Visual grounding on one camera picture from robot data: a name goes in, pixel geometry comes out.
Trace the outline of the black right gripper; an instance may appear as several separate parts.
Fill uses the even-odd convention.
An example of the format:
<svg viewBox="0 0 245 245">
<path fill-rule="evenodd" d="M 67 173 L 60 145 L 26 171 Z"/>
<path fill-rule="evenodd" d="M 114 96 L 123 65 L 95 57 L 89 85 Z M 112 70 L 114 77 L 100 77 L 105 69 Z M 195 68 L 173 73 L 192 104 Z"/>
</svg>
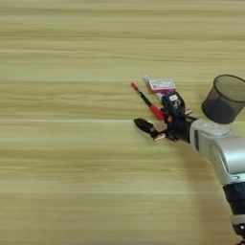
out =
<svg viewBox="0 0 245 245">
<path fill-rule="evenodd" d="M 184 117 L 172 117 L 166 115 L 165 124 L 167 128 L 162 131 L 157 131 L 153 136 L 154 141 L 169 139 L 171 141 L 182 140 L 189 142 L 190 126 L 196 121 L 196 118 L 191 115 L 192 111 L 187 110 Z M 134 120 L 135 125 L 143 132 L 151 134 L 156 131 L 154 125 L 145 119 L 138 118 Z"/>
</svg>

